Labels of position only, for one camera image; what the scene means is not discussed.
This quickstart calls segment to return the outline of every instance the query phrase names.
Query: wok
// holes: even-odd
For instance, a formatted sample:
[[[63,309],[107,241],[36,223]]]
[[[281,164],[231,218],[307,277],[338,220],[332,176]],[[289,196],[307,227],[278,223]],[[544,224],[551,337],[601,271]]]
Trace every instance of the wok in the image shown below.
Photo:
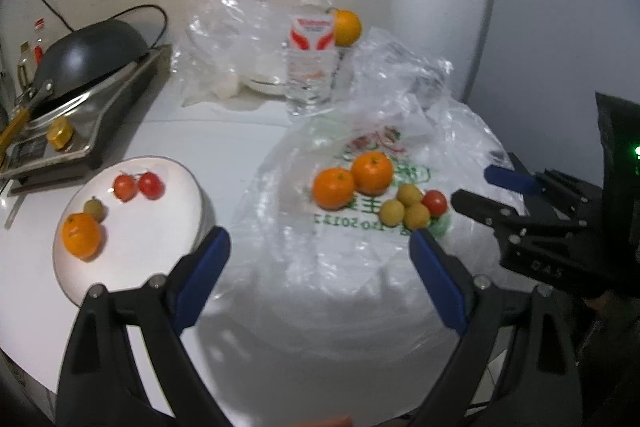
[[[75,31],[44,54],[33,79],[33,96],[0,134],[0,164],[31,117],[57,108],[148,52],[140,33],[108,19]]]

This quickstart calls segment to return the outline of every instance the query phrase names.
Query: gold knob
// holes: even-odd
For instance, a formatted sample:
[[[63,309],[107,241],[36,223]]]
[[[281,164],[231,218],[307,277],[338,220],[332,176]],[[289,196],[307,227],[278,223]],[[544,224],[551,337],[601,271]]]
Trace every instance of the gold knob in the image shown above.
[[[74,135],[74,128],[64,116],[57,117],[47,129],[47,140],[56,151],[64,149]]]

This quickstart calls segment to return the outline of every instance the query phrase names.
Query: clear plastic bag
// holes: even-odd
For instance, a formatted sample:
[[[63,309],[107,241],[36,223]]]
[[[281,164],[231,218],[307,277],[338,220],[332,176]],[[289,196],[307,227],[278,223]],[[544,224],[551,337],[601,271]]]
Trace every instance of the clear plastic bag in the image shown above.
[[[258,169],[230,228],[232,257],[215,298],[284,351],[391,361],[447,338],[409,260],[409,231],[378,222],[395,187],[325,212],[310,198],[315,175],[377,149],[392,159],[395,185],[412,182],[447,198],[466,188],[519,209],[522,202],[484,181],[487,165],[508,166],[508,158],[482,120],[450,97],[448,62],[417,57],[374,29],[353,63],[348,99],[290,129]],[[498,266],[487,227],[450,210],[431,229],[472,273],[516,279]]]
[[[286,80],[287,11],[267,0],[193,0],[172,70],[183,105],[227,99],[246,80]]]

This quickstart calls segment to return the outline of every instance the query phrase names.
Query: table surface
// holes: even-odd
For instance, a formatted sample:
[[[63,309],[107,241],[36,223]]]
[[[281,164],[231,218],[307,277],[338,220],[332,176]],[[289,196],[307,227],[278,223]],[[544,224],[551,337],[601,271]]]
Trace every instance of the table surface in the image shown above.
[[[288,125],[280,100],[245,92],[225,103],[183,108],[180,86],[155,80],[123,123],[104,166],[143,155],[179,161],[194,174],[224,227]],[[76,190],[30,194],[11,229],[0,229],[0,347],[54,392],[77,309],[56,282],[51,248],[60,214]],[[6,190],[0,194],[0,224],[14,201]],[[129,333],[151,404],[170,413],[139,330]],[[357,425],[375,425],[424,399],[455,344],[452,336],[439,350],[417,350],[389,365],[320,363],[276,351],[223,312],[207,312],[181,338],[236,426],[285,426],[344,414]]]

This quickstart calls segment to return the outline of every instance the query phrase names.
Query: screw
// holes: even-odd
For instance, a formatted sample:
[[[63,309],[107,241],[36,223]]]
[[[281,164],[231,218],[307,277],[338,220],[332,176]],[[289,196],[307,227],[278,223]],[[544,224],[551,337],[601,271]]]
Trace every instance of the screw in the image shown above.
[[[474,277],[474,284],[476,285],[476,288],[486,290],[491,286],[491,279],[486,275],[476,275]]]
[[[106,288],[98,282],[97,284],[91,286],[87,293],[89,293],[92,298],[97,299],[100,295],[102,295],[102,292],[104,292],[105,289]]]
[[[543,297],[548,297],[551,295],[551,293],[553,293],[553,288],[551,288],[551,286],[546,285],[546,284],[539,284],[538,286],[536,286],[536,290],[538,291],[538,293],[540,295],[542,295]]]
[[[163,273],[157,273],[149,279],[148,284],[151,288],[161,288],[166,283],[166,275]]]

